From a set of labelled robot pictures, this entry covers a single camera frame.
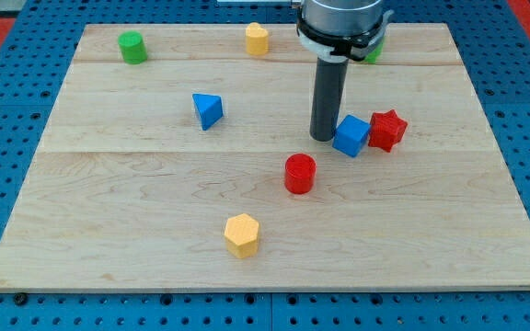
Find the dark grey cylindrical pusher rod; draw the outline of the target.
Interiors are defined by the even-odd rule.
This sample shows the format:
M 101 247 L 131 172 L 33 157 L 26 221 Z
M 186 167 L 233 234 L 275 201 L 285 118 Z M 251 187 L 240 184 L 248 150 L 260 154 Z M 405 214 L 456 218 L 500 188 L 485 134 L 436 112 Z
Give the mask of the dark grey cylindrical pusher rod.
M 335 136 L 348 63 L 317 60 L 310 120 L 310 136 L 316 141 Z

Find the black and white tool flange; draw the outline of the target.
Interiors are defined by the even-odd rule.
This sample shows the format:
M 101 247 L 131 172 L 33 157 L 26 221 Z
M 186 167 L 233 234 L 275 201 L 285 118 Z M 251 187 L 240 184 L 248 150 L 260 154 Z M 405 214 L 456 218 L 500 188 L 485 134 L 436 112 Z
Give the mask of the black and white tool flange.
M 347 60 L 361 62 L 383 47 L 386 28 L 393 15 L 393 10 L 386 11 L 371 29 L 360 34 L 329 35 L 309 25 L 299 11 L 296 32 L 301 44 L 320 60 L 328 63 L 341 63 Z

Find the green block behind arm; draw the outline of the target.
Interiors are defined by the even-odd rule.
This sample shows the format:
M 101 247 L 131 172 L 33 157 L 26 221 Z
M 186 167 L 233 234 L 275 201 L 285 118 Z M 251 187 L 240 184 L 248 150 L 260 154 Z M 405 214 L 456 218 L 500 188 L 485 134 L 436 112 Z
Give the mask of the green block behind arm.
M 384 47 L 383 39 L 373 44 L 369 48 L 370 52 L 365 56 L 364 61 L 366 63 L 375 64 L 383 51 L 383 47 Z

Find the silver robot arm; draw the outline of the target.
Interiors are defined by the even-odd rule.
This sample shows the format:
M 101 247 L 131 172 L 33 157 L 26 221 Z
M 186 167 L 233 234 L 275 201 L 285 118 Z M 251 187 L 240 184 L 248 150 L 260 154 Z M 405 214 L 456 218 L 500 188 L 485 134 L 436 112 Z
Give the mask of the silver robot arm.
M 382 44 L 394 11 L 384 0 L 303 0 L 296 32 L 317 57 L 310 136 L 334 138 L 348 64 L 361 62 Z

